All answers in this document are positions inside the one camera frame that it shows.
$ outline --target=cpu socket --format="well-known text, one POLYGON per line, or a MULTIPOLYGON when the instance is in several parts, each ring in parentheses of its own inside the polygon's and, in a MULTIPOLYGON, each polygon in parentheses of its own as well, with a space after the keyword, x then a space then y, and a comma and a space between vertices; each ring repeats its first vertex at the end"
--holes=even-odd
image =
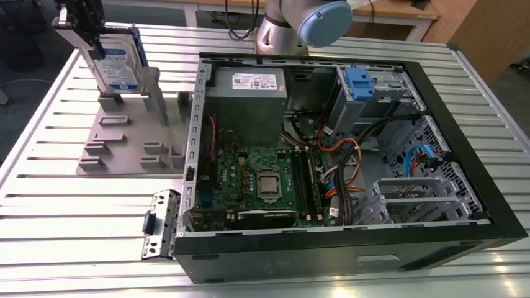
POLYGON ((260 171, 258 197, 264 202, 273 204, 282 198, 282 182, 280 171, 260 171))

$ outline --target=sticker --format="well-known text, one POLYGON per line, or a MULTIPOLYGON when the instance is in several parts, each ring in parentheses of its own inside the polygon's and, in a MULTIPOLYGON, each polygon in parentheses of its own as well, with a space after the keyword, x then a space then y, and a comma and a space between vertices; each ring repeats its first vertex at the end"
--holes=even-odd
POLYGON ((322 127, 322 131, 326 132, 328 135, 333 134, 333 130, 328 126, 322 127))
POLYGON ((340 209, 338 208, 330 208, 330 215, 333 217, 340 217, 340 209))
POLYGON ((234 90, 278 90, 277 75, 266 73, 236 73, 234 90))
POLYGON ((106 58, 94 60, 105 83, 115 89, 131 90, 139 87, 131 67, 127 65, 127 52, 122 48, 106 48, 106 58))

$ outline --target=motherboard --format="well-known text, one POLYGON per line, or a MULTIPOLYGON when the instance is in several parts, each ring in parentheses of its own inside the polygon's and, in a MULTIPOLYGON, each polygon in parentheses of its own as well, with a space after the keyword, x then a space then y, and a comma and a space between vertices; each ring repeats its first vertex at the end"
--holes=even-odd
POLYGON ((316 172, 321 152, 226 148, 218 153, 216 175, 200 184, 197 230, 328 224, 316 172))

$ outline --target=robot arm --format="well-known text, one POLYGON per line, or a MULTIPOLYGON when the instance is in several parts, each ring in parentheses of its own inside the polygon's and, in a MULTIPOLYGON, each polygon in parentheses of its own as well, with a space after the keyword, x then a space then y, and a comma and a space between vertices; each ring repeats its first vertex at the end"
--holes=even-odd
POLYGON ((105 32, 105 12, 101 0, 57 0, 59 16, 54 28, 73 46, 87 49, 93 59, 105 59, 99 35, 105 32))
POLYGON ((308 46, 333 44, 352 21, 346 0, 269 0, 257 37, 260 53, 305 55, 308 46))

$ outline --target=metal workbench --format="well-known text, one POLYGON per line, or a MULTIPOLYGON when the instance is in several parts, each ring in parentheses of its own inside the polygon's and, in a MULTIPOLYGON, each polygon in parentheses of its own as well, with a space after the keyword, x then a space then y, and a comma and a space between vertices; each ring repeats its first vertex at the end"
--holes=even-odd
MULTIPOLYGON (((253 53, 225 30, 141 25, 165 96, 193 91, 198 52, 253 53)), ((419 61, 527 229, 530 142, 464 55, 445 45, 344 38, 312 55, 419 61)), ((165 179, 75 175, 99 109, 97 83, 75 51, 0 169, 0 293, 111 291, 186 297, 523 297, 530 238, 428 271, 194 285, 173 261, 141 262, 143 215, 165 179)))

